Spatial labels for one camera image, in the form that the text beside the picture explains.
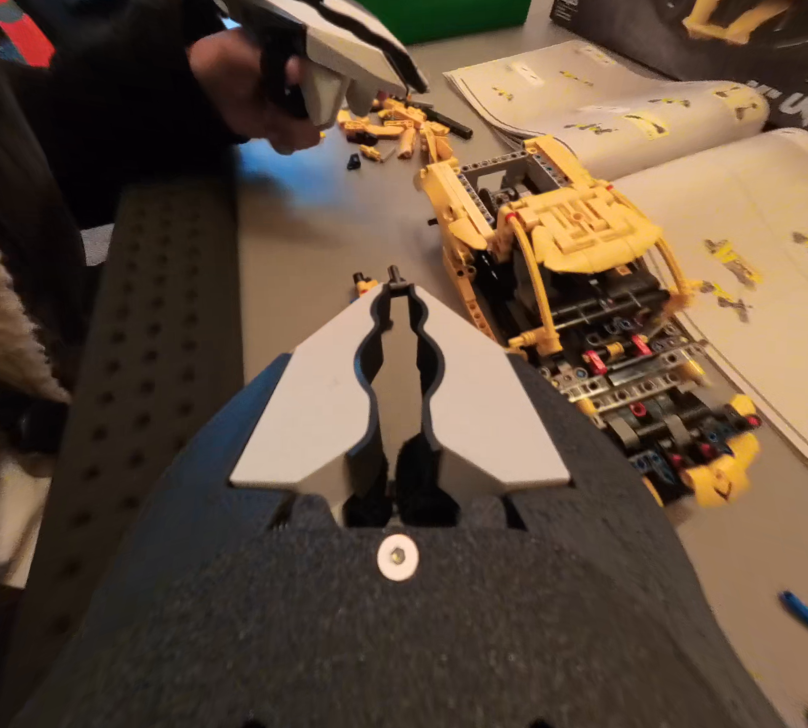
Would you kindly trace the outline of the yellow brick car model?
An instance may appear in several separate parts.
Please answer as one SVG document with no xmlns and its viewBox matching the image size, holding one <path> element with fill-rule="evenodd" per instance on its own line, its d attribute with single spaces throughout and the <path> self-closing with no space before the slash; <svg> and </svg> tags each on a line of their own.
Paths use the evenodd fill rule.
<svg viewBox="0 0 808 728">
<path fill-rule="evenodd" d="M 627 457 L 661 506 L 720 507 L 748 488 L 761 418 L 716 399 L 693 301 L 662 229 L 548 135 L 504 156 L 438 160 L 416 179 L 472 323 L 525 359 Z"/>
</svg>

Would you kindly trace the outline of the small yellow black brick assembly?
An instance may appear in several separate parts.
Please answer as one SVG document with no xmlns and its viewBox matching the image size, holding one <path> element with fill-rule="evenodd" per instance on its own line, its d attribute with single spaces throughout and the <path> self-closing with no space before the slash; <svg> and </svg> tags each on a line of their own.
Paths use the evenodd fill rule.
<svg viewBox="0 0 808 728">
<path fill-rule="evenodd" d="M 376 278 L 365 275 L 362 272 L 352 274 L 353 286 L 356 298 L 359 299 L 372 290 L 382 286 L 391 297 L 398 297 L 405 294 L 409 288 L 409 282 L 402 276 L 397 265 L 390 265 L 387 269 L 388 279 L 385 283 L 379 283 Z"/>
</svg>

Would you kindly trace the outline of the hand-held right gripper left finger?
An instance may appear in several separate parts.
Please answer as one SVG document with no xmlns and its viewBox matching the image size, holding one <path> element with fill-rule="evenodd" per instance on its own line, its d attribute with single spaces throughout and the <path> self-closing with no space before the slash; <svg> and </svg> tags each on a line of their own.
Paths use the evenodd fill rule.
<svg viewBox="0 0 808 728">
<path fill-rule="evenodd" d="M 292 351 L 229 476 L 232 486 L 384 500 L 389 460 L 372 381 L 383 363 L 389 287 L 350 303 Z"/>
</svg>

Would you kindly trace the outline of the grey desk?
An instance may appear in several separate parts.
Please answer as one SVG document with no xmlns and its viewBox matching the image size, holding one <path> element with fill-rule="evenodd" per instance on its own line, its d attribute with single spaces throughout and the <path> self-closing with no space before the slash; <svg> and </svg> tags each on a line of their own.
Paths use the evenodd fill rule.
<svg viewBox="0 0 808 728">
<path fill-rule="evenodd" d="M 463 162 L 508 145 L 456 95 L 445 71 L 570 38 L 550 22 L 553 0 L 532 0 L 521 27 L 414 48 L 428 101 L 473 129 Z M 318 147 L 277 155 L 261 141 L 240 150 L 238 250 L 245 380 L 319 329 L 353 297 L 352 274 L 385 278 L 389 265 L 465 314 L 445 272 L 431 207 L 414 161 L 391 157 L 348 171 L 349 146 L 331 130 Z M 781 607 L 806 597 L 806 464 L 767 422 L 744 496 L 724 508 L 666 508 L 713 614 L 736 654 L 789 726 L 806 726 L 806 628 Z"/>
</svg>

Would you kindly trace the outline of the toy car box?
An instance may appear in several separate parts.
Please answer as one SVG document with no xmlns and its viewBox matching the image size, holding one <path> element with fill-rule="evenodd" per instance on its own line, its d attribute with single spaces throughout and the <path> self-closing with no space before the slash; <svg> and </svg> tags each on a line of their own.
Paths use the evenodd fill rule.
<svg viewBox="0 0 808 728">
<path fill-rule="evenodd" d="M 807 128 L 807 0 L 554 0 L 571 34 L 678 80 L 730 79 Z"/>
</svg>

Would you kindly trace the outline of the open instruction booklet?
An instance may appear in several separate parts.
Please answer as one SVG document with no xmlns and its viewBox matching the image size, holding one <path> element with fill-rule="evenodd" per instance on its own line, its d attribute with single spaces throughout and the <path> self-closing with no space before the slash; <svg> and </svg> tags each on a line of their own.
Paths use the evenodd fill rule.
<svg viewBox="0 0 808 728">
<path fill-rule="evenodd" d="M 671 81 L 571 40 L 446 71 L 501 137 L 550 135 L 663 229 L 695 285 L 680 318 L 806 455 L 807 134 L 766 99 Z"/>
</svg>

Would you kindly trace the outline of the black perforated mat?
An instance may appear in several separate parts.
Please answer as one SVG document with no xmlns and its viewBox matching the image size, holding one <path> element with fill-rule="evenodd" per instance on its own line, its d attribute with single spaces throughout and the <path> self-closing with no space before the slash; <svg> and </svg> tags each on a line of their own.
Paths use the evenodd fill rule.
<svg viewBox="0 0 808 728">
<path fill-rule="evenodd" d="M 123 196 L 2 673 L 2 726 L 43 682 L 154 484 L 243 383 L 227 178 Z"/>
</svg>

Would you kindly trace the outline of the person's left forearm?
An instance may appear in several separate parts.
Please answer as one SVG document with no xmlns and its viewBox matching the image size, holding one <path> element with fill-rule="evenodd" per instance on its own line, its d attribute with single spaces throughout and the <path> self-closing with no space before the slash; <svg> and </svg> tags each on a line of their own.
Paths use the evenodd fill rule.
<svg viewBox="0 0 808 728">
<path fill-rule="evenodd" d="M 126 187 L 204 172 L 247 141 L 226 125 L 188 60 L 191 45 L 225 29 L 208 0 L 131 0 L 19 89 L 81 229 L 112 223 Z"/>
</svg>

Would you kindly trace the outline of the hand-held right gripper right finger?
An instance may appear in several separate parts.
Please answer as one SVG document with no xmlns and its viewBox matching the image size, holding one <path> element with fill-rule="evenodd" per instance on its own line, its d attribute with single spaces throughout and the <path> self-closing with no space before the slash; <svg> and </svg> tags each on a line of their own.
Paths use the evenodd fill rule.
<svg viewBox="0 0 808 728">
<path fill-rule="evenodd" d="M 480 498 L 567 485 L 505 351 L 423 288 L 407 302 L 422 400 L 420 429 L 399 452 L 401 516 L 458 517 Z"/>
</svg>

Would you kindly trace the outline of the pile of yellow brick pieces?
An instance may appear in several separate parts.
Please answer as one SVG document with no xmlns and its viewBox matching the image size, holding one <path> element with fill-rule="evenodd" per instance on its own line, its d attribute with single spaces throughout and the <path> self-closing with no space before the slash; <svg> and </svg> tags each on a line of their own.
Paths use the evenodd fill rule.
<svg viewBox="0 0 808 728">
<path fill-rule="evenodd" d="M 353 147 L 346 170 L 358 171 L 365 163 L 385 164 L 390 159 L 459 167 L 455 141 L 469 142 L 473 129 L 410 96 L 374 100 L 365 115 L 352 113 L 347 103 L 338 110 L 336 126 Z"/>
</svg>

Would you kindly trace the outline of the fleece-lined jacket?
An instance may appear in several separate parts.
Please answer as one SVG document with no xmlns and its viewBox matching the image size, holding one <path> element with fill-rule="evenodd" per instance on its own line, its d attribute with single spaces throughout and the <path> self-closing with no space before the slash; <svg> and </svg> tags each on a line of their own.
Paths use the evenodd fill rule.
<svg viewBox="0 0 808 728">
<path fill-rule="evenodd" d="M 2 586 L 29 575 L 111 228 L 86 240 L 57 188 L 24 101 L 45 71 L 2 61 Z"/>
</svg>

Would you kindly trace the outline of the person's left hand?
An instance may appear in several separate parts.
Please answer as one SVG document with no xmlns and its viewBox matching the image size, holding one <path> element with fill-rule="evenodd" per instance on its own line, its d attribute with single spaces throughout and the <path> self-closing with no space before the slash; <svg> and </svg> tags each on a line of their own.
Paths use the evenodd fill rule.
<svg viewBox="0 0 808 728">
<path fill-rule="evenodd" d="M 199 87 L 234 135 L 266 140 L 285 156 L 318 146 L 321 134 L 309 119 L 292 117 L 268 99 L 262 51 L 241 28 L 202 37 L 186 55 Z"/>
</svg>

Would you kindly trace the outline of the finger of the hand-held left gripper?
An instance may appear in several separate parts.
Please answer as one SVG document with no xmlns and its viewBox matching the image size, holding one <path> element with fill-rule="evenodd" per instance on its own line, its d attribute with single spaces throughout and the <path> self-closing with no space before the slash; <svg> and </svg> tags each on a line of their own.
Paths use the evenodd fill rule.
<svg viewBox="0 0 808 728">
<path fill-rule="evenodd" d="M 415 90 L 415 61 L 352 0 L 218 0 L 269 56 L 293 56 L 378 92 Z"/>
<path fill-rule="evenodd" d="M 428 93 L 407 48 L 354 0 L 257 0 L 259 25 L 295 56 L 384 93 Z"/>
</svg>

